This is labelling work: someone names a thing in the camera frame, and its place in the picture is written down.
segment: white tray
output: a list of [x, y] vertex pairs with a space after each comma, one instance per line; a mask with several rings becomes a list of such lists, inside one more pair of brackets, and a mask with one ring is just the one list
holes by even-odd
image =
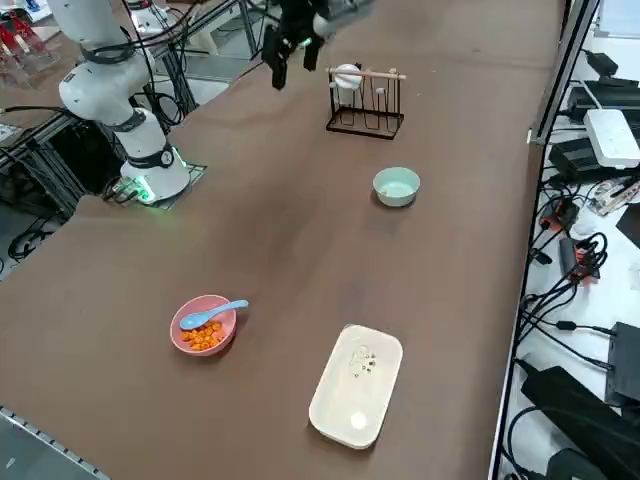
[[371, 328], [347, 325], [311, 400], [311, 424], [348, 447], [369, 447], [382, 428], [401, 361], [398, 339]]

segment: white device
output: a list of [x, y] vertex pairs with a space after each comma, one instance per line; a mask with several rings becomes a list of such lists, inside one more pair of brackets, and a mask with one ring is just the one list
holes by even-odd
[[588, 110], [584, 125], [600, 165], [622, 169], [640, 164], [640, 148], [620, 110]]
[[[129, 103], [149, 81], [145, 56], [152, 69], [153, 56], [145, 49], [109, 49], [128, 39], [108, 0], [48, 3], [60, 29], [80, 44], [86, 60], [60, 82], [64, 105], [80, 118], [100, 122], [113, 131], [127, 154], [120, 173], [146, 190], [140, 192], [140, 201], [151, 204], [180, 193], [190, 180], [186, 165], [167, 142], [155, 115]], [[100, 48], [105, 50], [96, 53]]]
[[378, 438], [402, 361], [395, 337], [347, 325], [336, 341], [309, 406], [323, 435], [358, 450]]

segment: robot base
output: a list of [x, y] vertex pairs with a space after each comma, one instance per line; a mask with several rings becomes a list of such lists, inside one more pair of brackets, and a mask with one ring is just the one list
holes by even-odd
[[120, 169], [124, 178], [130, 178], [139, 184], [142, 192], [138, 195], [139, 202], [145, 205], [173, 197], [182, 192], [191, 181], [189, 170], [173, 148], [174, 160], [169, 168], [136, 168], [126, 162]]

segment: green light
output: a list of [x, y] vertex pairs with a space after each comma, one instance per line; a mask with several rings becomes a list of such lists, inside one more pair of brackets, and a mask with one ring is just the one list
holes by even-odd
[[137, 177], [136, 180], [140, 184], [140, 186], [144, 189], [140, 194], [140, 198], [146, 202], [153, 202], [154, 199], [156, 198], [156, 194], [153, 193], [153, 190], [151, 190], [151, 187], [149, 186], [147, 179], [144, 178], [144, 176], [140, 176], [140, 177]]

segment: metal frame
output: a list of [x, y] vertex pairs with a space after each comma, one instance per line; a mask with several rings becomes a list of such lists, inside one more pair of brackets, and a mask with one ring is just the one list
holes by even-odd
[[556, 119], [556, 114], [569, 79], [580, 54], [600, 0], [576, 0], [569, 14], [569, 21], [562, 34], [558, 57], [553, 67], [551, 81], [547, 85], [538, 109], [538, 116], [531, 127], [531, 142], [544, 145]]
[[109, 477], [107, 477], [104, 473], [102, 473], [102, 471], [100, 471], [98, 468], [94, 467], [89, 462], [87, 462], [80, 455], [77, 455], [73, 451], [69, 450], [61, 443], [56, 442], [49, 435], [47, 435], [44, 432], [41, 432], [40, 429], [31, 425], [24, 418], [18, 417], [15, 413], [13, 413], [11, 410], [7, 408], [4, 408], [2, 405], [0, 405], [0, 417], [6, 419], [12, 425], [15, 425], [16, 427], [27, 432], [29, 435], [41, 441], [45, 445], [48, 445], [53, 450], [57, 451], [60, 455], [64, 456], [72, 463], [83, 468], [85, 471], [92, 474], [94, 477], [100, 480], [109, 480]]

